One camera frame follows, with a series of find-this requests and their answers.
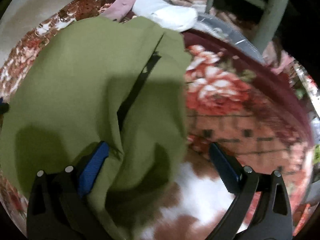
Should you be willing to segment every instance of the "metal chair leg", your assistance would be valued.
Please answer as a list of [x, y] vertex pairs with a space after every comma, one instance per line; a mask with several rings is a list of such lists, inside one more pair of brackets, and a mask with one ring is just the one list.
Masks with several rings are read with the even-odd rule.
[[213, 6], [213, 1], [214, 0], [207, 0], [207, 6], [205, 8], [205, 13], [210, 13], [210, 9], [212, 8]]
[[252, 44], [260, 53], [267, 47], [272, 40], [281, 22], [284, 11], [289, 0], [268, 0], [262, 18], [258, 25], [258, 30], [251, 40]]

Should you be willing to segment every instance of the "pink cloth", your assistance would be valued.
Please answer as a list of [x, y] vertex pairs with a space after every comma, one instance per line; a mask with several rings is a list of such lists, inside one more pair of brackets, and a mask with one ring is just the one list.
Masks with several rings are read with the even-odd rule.
[[128, 14], [135, 1], [136, 0], [116, 0], [101, 16], [105, 16], [110, 20], [120, 21]]

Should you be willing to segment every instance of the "maroon fabric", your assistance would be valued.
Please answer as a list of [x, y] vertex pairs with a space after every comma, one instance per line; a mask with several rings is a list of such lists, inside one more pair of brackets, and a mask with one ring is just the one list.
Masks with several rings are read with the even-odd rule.
[[264, 67], [254, 59], [246, 56], [232, 45], [225, 43], [209, 34], [188, 30], [183, 33], [185, 47], [192, 45], [202, 45], [206, 50], [218, 53], [223, 50], [224, 54], [229, 57], [238, 56], [239, 59], [234, 61], [234, 67], [238, 71], [252, 70], [256, 78], [252, 85], [262, 91], [267, 97], [291, 113], [300, 123], [307, 140], [313, 144], [312, 132], [308, 120], [308, 114], [300, 104], [297, 97], [283, 81], [273, 74], [268, 68]]

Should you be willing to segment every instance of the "floral blanket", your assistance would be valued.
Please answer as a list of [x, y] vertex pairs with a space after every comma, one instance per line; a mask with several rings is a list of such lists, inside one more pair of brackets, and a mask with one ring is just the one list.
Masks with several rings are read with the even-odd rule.
[[[41, 49], [61, 29], [98, 16], [114, 1], [74, 0], [28, 32], [0, 69], [0, 97], [10, 100]], [[301, 202], [311, 176], [310, 127], [290, 88], [268, 68], [223, 41], [193, 30], [183, 35], [193, 55], [185, 73], [188, 153], [141, 239], [205, 239], [220, 221], [234, 196], [208, 162], [212, 141], [257, 172], [280, 170], [292, 210]], [[25, 233], [27, 201], [1, 173], [0, 200]], [[258, 200], [256, 194], [241, 230], [250, 222]]]

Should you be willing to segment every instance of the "green cloth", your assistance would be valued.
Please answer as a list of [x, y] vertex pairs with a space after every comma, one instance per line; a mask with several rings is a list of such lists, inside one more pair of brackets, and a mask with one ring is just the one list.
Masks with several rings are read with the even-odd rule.
[[[124, 120], [117, 111], [154, 51], [157, 62]], [[103, 17], [62, 30], [12, 98], [1, 133], [1, 168], [29, 196], [39, 170], [60, 172], [106, 141], [87, 200], [114, 239], [137, 239], [186, 150], [182, 36], [137, 17]]]

